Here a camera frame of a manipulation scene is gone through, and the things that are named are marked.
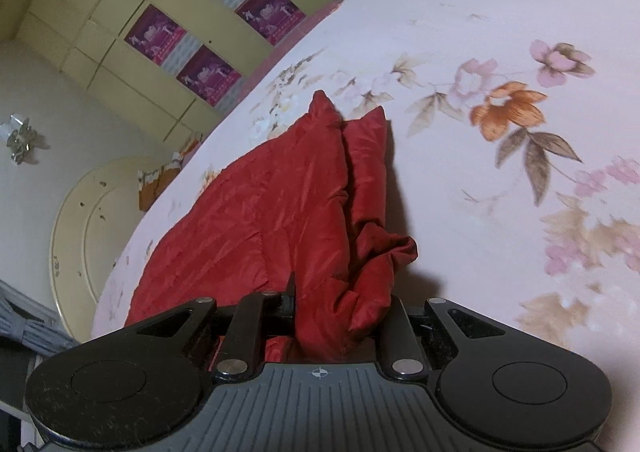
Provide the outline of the red padded jacket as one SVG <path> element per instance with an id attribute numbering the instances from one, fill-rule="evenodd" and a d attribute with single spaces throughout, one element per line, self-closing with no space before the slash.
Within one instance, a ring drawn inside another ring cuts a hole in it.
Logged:
<path id="1" fill-rule="evenodd" d="M 386 227 L 388 122 L 344 119 L 316 92 L 277 138 L 224 168 L 158 242 L 134 291 L 134 324 L 200 297 L 221 307 L 295 290 L 295 328 L 271 362 L 340 362 L 390 308 L 416 242 Z"/>

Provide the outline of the grey striped fabric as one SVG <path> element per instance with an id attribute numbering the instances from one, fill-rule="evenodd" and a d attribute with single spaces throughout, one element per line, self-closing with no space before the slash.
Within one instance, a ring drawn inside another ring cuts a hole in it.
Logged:
<path id="1" fill-rule="evenodd" d="M 5 282 L 1 283 L 1 336 L 44 358 L 79 345 L 52 310 Z"/>

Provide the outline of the cream wooden headboard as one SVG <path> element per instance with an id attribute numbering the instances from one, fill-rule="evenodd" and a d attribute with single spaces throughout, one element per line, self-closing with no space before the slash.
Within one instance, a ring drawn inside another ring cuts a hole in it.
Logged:
<path id="1" fill-rule="evenodd" d="M 143 217 L 138 173 L 152 157 L 122 157 L 84 175 L 66 195 L 50 239 L 50 282 L 58 314 L 78 342 L 90 339 L 106 280 Z"/>

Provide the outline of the orange brown cloth pile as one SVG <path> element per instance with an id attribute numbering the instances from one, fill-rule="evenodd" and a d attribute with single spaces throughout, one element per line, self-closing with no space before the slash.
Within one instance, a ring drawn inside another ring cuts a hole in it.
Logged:
<path id="1" fill-rule="evenodd" d="M 143 212 L 148 211 L 177 173 L 178 170 L 175 168 L 167 169 L 164 167 L 151 172 L 139 171 L 137 173 L 139 209 Z"/>

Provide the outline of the white floral bed cover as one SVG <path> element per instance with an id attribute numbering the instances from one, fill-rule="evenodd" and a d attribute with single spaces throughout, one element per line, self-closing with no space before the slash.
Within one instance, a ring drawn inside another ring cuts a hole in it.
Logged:
<path id="1" fill-rule="evenodd" d="M 639 378 L 639 0 L 345 0 L 208 137 L 116 261 L 120 328 L 160 237 L 210 176 L 322 90 L 393 130 L 412 271 L 442 294 Z"/>

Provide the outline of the purple poster lower left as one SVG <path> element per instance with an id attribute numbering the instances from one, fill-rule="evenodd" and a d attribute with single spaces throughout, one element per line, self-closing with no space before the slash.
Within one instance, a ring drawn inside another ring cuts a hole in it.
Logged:
<path id="1" fill-rule="evenodd" d="M 215 106 L 241 79 L 241 74 L 203 45 L 186 62 L 177 79 L 206 103 Z"/>

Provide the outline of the purple poster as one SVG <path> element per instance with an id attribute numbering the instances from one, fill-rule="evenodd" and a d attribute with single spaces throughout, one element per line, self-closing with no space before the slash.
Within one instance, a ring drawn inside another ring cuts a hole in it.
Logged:
<path id="1" fill-rule="evenodd" d="M 215 106 L 241 79 L 241 74 L 203 45 L 186 62 L 177 79 L 206 103 Z"/>
<path id="2" fill-rule="evenodd" d="M 148 5 L 125 36 L 125 42 L 157 66 L 162 65 L 186 35 L 168 15 Z"/>
<path id="3" fill-rule="evenodd" d="M 245 0 L 235 14 L 272 46 L 306 18 L 306 14 L 291 0 Z"/>

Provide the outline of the purple poster upper left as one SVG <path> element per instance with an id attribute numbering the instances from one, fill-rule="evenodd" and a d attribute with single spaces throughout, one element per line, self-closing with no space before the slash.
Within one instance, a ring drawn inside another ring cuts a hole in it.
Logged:
<path id="1" fill-rule="evenodd" d="M 148 5 L 125 36 L 125 42 L 157 66 L 162 65 L 186 35 L 168 15 Z"/>

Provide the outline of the cream yellow wardrobe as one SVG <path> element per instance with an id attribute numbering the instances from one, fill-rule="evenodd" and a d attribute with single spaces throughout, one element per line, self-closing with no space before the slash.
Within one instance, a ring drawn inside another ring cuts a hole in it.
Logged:
<path id="1" fill-rule="evenodd" d="M 177 144 L 212 131 L 337 1 L 1 0 L 1 34 Z"/>

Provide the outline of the purple poster lower right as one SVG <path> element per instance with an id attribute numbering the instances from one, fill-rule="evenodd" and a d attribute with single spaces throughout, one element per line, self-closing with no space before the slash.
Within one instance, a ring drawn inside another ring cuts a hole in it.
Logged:
<path id="1" fill-rule="evenodd" d="M 272 46 L 306 18 L 306 14 L 291 0 L 245 0 L 235 14 Z"/>

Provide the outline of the silver wall lamp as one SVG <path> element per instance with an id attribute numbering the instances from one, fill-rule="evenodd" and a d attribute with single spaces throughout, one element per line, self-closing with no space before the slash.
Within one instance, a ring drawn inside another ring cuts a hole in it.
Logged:
<path id="1" fill-rule="evenodd" d="M 1 143 L 9 149 L 11 160 L 20 165 L 30 153 L 38 139 L 38 132 L 30 125 L 29 119 L 12 114 L 1 125 Z"/>

